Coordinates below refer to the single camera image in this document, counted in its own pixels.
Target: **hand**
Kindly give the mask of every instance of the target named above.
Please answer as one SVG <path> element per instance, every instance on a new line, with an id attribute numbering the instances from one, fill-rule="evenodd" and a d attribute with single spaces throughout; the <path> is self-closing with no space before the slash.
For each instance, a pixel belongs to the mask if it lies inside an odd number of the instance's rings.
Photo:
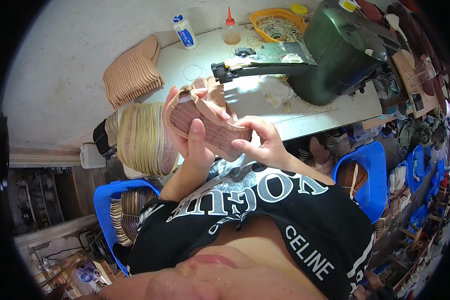
<path id="1" fill-rule="evenodd" d="M 163 106 L 163 111 L 165 111 L 165 108 L 170 103 L 170 100 L 172 100 L 178 92 L 179 89 L 175 85 L 170 89 L 165 105 Z M 207 89 L 194 89 L 192 90 L 192 93 L 201 99 L 207 96 L 208 91 Z M 206 101 L 206 104 L 222 120 L 228 120 L 230 118 L 230 116 L 225 111 L 222 111 L 222 108 L 215 103 Z M 183 159 L 190 165 L 193 165 L 199 169 L 209 169 L 214 163 L 215 154 L 205 147 L 205 127 L 202 120 L 196 118 L 192 121 L 190 131 L 188 133 L 188 139 L 174 133 L 167 127 L 167 125 L 165 125 L 165 129 L 171 136 L 173 143 L 177 147 Z"/>
<path id="2" fill-rule="evenodd" d="M 256 147 L 245 140 L 233 140 L 232 146 L 251 156 L 260 164 L 271 168 L 287 170 L 291 154 L 287 152 L 275 125 L 257 116 L 246 116 L 235 123 L 236 126 L 250 127 L 260 137 L 261 146 Z"/>

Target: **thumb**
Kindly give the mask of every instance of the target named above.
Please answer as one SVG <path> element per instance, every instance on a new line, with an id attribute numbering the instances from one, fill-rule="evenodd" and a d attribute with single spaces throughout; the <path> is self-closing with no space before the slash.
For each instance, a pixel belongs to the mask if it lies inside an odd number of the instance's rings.
<path id="1" fill-rule="evenodd" d="M 252 145 L 251 142 L 245 140 L 233 140 L 232 146 L 236 150 L 240 150 L 246 155 L 250 155 L 253 159 L 259 161 L 265 158 L 265 149 Z"/>
<path id="2" fill-rule="evenodd" d="M 202 120 L 196 118 L 192 121 L 188 131 L 188 152 L 197 152 L 205 147 L 205 127 Z"/>

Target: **concrete wall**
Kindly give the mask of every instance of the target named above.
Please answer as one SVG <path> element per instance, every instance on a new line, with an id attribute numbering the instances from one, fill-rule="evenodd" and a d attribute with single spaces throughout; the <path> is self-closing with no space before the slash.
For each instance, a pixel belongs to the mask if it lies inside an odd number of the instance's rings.
<path id="1" fill-rule="evenodd" d="M 295 2 L 50 1 L 19 48 L 6 82 L 10 146 L 78 149 L 91 141 L 96 125 L 113 112 L 105 98 L 104 70 L 149 35 L 156 35 L 162 47 L 177 42 L 175 15 L 182 14 L 200 34 L 223 26 L 228 6 L 234 19 L 246 24 L 252 12 Z M 320 0 L 300 2 L 315 8 Z"/>

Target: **glue bottle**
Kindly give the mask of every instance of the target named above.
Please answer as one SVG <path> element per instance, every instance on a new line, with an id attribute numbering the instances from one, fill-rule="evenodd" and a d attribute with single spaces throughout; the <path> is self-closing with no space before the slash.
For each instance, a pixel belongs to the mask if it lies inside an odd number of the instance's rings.
<path id="1" fill-rule="evenodd" d="M 192 50 L 197 47 L 197 39 L 193 33 L 192 27 L 187 19 L 184 19 L 182 15 L 177 15 L 173 18 L 173 29 L 178 34 L 178 37 L 183 43 L 186 50 Z"/>
<path id="2" fill-rule="evenodd" d="M 240 26 L 235 24 L 230 13 L 230 6 L 228 7 L 228 19 L 225 21 L 225 26 L 222 30 L 222 39 L 228 45 L 236 45 L 240 43 Z"/>

